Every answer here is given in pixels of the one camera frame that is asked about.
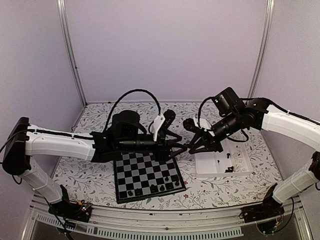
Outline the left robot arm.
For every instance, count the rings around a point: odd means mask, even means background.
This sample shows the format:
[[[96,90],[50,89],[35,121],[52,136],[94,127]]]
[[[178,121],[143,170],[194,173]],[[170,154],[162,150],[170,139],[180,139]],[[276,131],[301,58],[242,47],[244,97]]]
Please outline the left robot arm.
[[[74,213],[66,189],[55,183],[37,162],[36,155],[71,157],[93,163],[106,163],[118,153],[153,153],[166,162],[185,152],[182,137],[169,130],[176,114],[172,110],[157,115],[151,132],[140,123],[140,115],[123,110],[112,117],[109,128],[102,132],[73,133],[40,128],[21,117],[1,150],[3,170],[25,180],[63,216]]]

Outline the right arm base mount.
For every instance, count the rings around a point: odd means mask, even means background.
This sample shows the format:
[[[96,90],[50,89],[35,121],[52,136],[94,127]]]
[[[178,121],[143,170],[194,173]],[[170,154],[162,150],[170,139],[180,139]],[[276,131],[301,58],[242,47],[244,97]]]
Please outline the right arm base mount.
[[[241,208],[238,217],[245,223],[256,223],[260,233],[271,235],[283,221],[285,210],[282,205],[272,203],[259,203]]]

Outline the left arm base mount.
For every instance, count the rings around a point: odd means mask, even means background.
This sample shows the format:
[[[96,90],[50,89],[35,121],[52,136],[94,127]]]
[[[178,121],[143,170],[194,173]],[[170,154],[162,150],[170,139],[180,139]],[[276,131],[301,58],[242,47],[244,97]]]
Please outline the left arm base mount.
[[[49,203],[49,213],[64,219],[88,223],[92,214],[92,204],[81,200],[80,202],[60,201]]]

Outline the black and white chessboard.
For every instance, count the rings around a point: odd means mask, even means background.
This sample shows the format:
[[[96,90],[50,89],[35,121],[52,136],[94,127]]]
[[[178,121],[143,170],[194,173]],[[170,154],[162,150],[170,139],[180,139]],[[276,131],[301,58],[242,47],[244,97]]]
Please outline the black and white chessboard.
[[[162,197],[187,190],[175,158],[166,162],[155,160],[152,153],[122,153],[113,161],[115,197],[118,204],[142,201],[154,197]],[[158,192],[151,192],[150,186],[157,186]],[[142,194],[135,195],[135,189],[141,189]]]

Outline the floral patterned table mat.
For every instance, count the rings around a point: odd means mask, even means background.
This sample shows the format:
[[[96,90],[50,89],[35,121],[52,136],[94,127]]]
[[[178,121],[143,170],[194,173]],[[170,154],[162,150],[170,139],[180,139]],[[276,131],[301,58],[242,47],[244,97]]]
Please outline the floral patterned table mat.
[[[210,123],[220,120],[213,104],[105,103],[90,104],[75,131],[98,138],[105,127],[113,130],[120,114],[137,117],[143,129],[137,143],[123,140],[127,150],[108,153],[100,162],[62,157],[53,180],[81,207],[87,203],[139,210],[192,210],[230,207],[264,199],[280,173],[258,130],[248,131],[248,141],[237,132],[221,142],[222,152],[211,152],[222,176],[198,178],[196,161],[187,152],[194,133],[183,121],[192,122],[198,112]]]

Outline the left aluminium frame post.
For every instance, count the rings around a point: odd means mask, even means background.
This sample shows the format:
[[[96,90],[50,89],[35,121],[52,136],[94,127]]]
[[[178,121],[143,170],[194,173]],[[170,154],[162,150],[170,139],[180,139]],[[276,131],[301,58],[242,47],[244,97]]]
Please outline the left aluminium frame post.
[[[66,46],[66,52],[69,59],[69,64],[72,72],[72,76],[75,82],[75,87],[78,92],[80,101],[82,105],[85,107],[87,105],[87,99],[85,96],[84,88],[81,83],[80,74],[78,71],[78,65],[76,62],[74,49],[72,45],[72,39],[70,35],[70,29],[68,24],[68,17],[67,17],[67,11],[66,11],[66,1],[65,0],[57,0],[57,9],[62,29],[62,35],[64,38],[65,46]]]

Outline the aluminium frame post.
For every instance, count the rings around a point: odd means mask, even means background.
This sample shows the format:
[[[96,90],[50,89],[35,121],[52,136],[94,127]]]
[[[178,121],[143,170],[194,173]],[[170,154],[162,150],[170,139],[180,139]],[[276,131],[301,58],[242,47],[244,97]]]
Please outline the aluminium frame post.
[[[266,1],[266,10],[265,10],[265,18],[263,23],[263,29],[262,29],[262,37],[260,41],[260,47],[253,71],[252,80],[249,86],[249,91],[247,94],[248,98],[253,98],[258,86],[261,70],[264,63],[264,58],[267,50],[268,40],[270,36],[270,31],[272,28],[272,22],[273,22],[273,15],[274,15],[274,7],[275,7],[275,1],[274,0],[267,0]]]
[[[66,11],[66,1],[65,0],[57,0],[57,9],[62,29],[62,35],[64,38],[65,46],[66,46],[66,52],[69,59],[69,64],[72,72],[72,76],[75,82],[75,87],[78,92],[80,101],[82,105],[85,107],[87,105],[87,99],[85,96],[84,88],[81,83],[80,74],[78,71],[78,65],[76,62],[74,49],[72,45],[72,39],[70,35],[70,29],[68,24],[68,17],[67,17],[67,11]]]

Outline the aluminium front rail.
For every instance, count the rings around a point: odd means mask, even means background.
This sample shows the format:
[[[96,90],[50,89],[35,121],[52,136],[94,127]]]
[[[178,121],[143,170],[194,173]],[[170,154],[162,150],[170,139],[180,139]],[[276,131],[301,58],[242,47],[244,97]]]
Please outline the aluminium front rail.
[[[74,240],[314,240],[298,196],[287,200],[284,214],[246,222],[243,207],[258,204],[265,189],[229,191],[191,189],[130,203],[114,192],[74,193],[92,203],[88,222],[72,221]]]

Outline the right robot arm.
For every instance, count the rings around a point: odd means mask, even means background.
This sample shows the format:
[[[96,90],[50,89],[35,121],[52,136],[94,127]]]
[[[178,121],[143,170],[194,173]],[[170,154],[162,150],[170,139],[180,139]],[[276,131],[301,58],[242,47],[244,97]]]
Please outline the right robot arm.
[[[302,143],[313,154],[305,165],[288,178],[272,185],[267,191],[258,213],[269,218],[289,198],[320,181],[320,123],[291,112],[265,97],[240,98],[227,87],[215,96],[209,96],[221,120],[214,124],[197,117],[183,121],[185,130],[194,134],[188,144],[189,153],[222,152],[221,142],[244,129],[275,133]]]

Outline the right aluminium frame post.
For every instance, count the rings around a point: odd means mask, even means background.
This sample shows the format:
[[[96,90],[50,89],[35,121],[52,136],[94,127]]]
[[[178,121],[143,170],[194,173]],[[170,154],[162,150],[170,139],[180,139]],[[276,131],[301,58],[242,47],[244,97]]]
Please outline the right aluminium frame post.
[[[264,63],[264,58],[267,50],[268,40],[270,36],[270,31],[272,28],[272,22],[273,22],[273,15],[274,15],[274,7],[275,7],[275,1],[274,0],[267,0],[266,1],[266,10],[265,10],[265,18],[263,23],[263,29],[262,29],[262,37],[260,41],[260,47],[253,71],[252,80],[249,86],[249,91],[247,94],[248,98],[253,98],[258,86],[261,70]]]

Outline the white plastic compartment tray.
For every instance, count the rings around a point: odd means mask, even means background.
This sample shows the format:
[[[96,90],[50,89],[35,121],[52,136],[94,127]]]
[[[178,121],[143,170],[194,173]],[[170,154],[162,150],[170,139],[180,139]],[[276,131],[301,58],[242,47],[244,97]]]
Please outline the white plastic compartment tray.
[[[222,152],[201,152],[194,155],[195,174],[198,178],[248,176],[253,167],[243,142],[225,139]]]

